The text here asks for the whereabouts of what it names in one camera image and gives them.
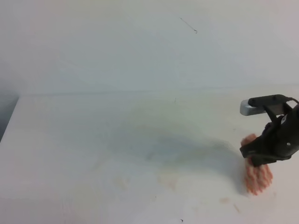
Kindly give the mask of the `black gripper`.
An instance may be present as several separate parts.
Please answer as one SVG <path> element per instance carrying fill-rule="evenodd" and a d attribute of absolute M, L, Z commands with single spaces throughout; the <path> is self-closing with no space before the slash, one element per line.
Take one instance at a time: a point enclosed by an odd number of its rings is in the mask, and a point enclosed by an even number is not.
<path fill-rule="evenodd" d="M 289 112 L 266 125 L 262 134 L 240 148 L 253 166 L 290 159 L 299 150 L 299 113 Z"/>

